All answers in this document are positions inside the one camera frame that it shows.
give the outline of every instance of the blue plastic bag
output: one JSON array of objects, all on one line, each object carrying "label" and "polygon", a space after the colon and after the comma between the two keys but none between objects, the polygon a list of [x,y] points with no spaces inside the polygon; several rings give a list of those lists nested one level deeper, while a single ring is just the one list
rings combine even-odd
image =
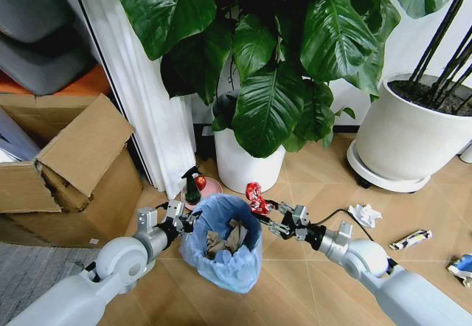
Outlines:
[{"label": "blue plastic bag", "polygon": [[[192,234],[184,234],[180,253],[185,262],[220,288],[247,293],[259,279],[263,259],[263,239],[259,221],[251,214],[249,205],[232,195],[213,195],[201,201],[194,212],[202,211]],[[207,232],[218,232],[225,239],[230,231],[229,221],[241,221],[248,234],[244,244],[231,256],[219,251],[214,260],[206,258]]]}]

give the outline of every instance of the red apple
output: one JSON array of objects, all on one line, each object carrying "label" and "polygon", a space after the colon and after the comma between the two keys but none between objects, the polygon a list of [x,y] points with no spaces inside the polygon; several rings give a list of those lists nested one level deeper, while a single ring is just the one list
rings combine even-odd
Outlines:
[{"label": "red apple", "polygon": [[198,189],[202,191],[202,189],[207,185],[207,180],[205,179],[205,176],[199,175],[195,177],[195,183],[197,184]]}]

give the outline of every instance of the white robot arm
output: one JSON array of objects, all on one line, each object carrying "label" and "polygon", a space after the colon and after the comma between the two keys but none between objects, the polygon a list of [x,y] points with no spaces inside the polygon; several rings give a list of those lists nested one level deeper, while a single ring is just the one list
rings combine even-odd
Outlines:
[{"label": "white robot arm", "polygon": [[[282,223],[254,214],[269,231],[288,239],[308,242],[313,249],[338,263],[359,280],[397,325],[472,325],[472,315],[442,291],[390,259],[370,240],[351,240],[352,225],[342,222],[337,232],[310,223],[306,207],[276,204]],[[154,266],[155,259],[181,232],[191,232],[194,215],[183,216],[183,204],[171,201],[164,223],[157,224],[155,209],[138,211],[138,232],[107,243],[98,258],[78,275],[52,287],[7,326],[96,325],[106,305],[130,291]]]},{"label": "white robot arm", "polygon": [[138,231],[107,243],[97,259],[79,274],[54,285],[7,326],[92,326],[118,294],[127,293],[154,267],[156,258],[178,234],[192,230],[194,215],[183,215],[184,205],[170,201],[157,222],[157,210],[138,211]]},{"label": "white robot arm", "polygon": [[377,299],[384,313],[405,326],[472,325],[472,315],[432,285],[428,280],[399,266],[378,243],[351,240],[353,226],[343,221],[337,232],[312,224],[306,207],[274,204],[284,218],[275,223],[256,215],[274,234],[307,241],[314,250],[339,264]]}]

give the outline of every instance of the cardboard box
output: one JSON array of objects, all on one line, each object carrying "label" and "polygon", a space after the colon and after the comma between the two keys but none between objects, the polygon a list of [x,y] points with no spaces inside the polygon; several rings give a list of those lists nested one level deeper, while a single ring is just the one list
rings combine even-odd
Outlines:
[{"label": "cardboard box", "polygon": [[58,133],[35,161],[0,164],[0,240],[95,247],[121,236],[142,191],[125,147],[133,128],[104,95],[37,98],[38,107],[19,97],[26,98],[0,96],[0,106],[23,119],[24,131],[44,139]]}]

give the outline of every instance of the soil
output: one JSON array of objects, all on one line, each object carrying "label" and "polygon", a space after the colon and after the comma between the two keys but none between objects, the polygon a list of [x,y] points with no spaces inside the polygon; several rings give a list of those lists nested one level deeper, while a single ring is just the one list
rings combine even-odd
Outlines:
[{"label": "soil", "polygon": [[[455,108],[458,108],[469,95],[472,94],[472,89],[467,94],[463,94],[463,97],[455,94],[449,96],[449,98],[441,105],[440,108],[436,108],[432,105],[426,105],[422,99],[425,97],[429,89],[428,85],[418,83],[412,86],[408,80],[394,80],[389,82],[389,87],[402,99],[409,103],[427,108],[433,111],[442,112],[444,114],[455,114]],[[457,116],[472,117],[472,103],[467,104],[462,110],[456,114]]]}]

